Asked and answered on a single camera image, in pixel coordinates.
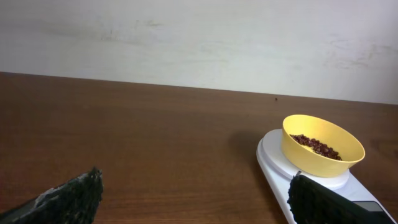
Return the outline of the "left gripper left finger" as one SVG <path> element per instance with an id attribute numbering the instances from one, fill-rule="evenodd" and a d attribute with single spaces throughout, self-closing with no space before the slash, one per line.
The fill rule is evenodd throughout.
<path id="1" fill-rule="evenodd" d="M 102 201 L 102 172 L 93 168 L 1 214 L 4 224 L 92 224 Z"/>

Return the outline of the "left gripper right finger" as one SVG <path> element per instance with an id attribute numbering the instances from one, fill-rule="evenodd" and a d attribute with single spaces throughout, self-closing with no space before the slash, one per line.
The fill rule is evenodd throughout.
<path id="1" fill-rule="evenodd" d="M 287 203 L 298 224 L 388 224 L 384 212 L 371 212 L 297 172 Z"/>

